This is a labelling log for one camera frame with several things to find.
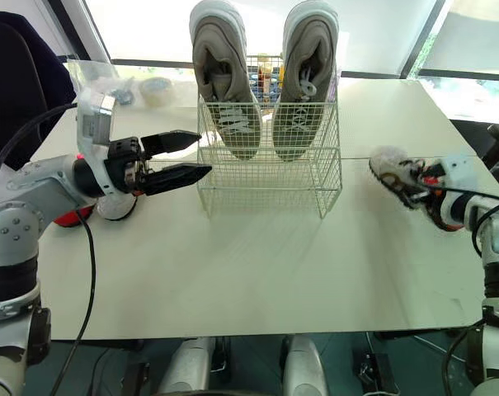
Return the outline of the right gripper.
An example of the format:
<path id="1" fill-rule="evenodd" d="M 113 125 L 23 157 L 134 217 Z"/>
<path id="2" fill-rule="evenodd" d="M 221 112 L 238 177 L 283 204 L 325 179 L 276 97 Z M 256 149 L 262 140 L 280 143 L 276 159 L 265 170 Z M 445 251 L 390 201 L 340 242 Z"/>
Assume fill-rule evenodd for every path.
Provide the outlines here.
<path id="1" fill-rule="evenodd" d="M 428 163 L 425 159 L 417 160 L 417 204 L 440 205 L 445 198 L 441 190 L 445 170 L 439 162 Z"/>

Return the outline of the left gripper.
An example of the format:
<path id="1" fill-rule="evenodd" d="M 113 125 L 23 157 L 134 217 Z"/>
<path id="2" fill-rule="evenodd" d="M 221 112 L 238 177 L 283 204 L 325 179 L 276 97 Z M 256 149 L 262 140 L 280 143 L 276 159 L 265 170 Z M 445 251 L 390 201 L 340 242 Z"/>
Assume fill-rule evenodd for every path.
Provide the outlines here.
<path id="1" fill-rule="evenodd" d="M 104 160 L 107 174 L 118 191 L 123 193 L 142 191 L 146 196 L 193 185 L 212 170 L 210 165 L 179 163 L 146 174 L 145 154 L 153 157 L 182 151 L 200 139 L 200 134 L 188 130 L 152 134 L 140 139 L 144 151 L 137 137 L 111 141 L 107 158 Z"/>

